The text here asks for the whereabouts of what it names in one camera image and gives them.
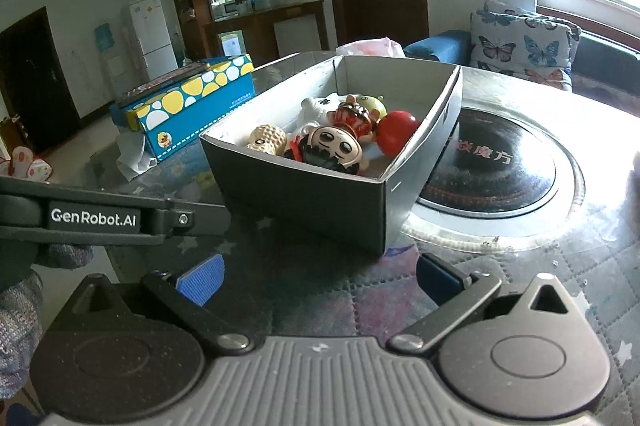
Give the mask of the gloved left hand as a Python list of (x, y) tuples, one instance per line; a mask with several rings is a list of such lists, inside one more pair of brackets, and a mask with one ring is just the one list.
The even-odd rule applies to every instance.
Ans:
[(28, 265), (24, 279), (1, 292), (1, 399), (12, 399), (27, 383), (29, 365), (42, 337), (43, 282), (33, 264), (75, 270), (89, 264), (87, 245), (47, 244)]

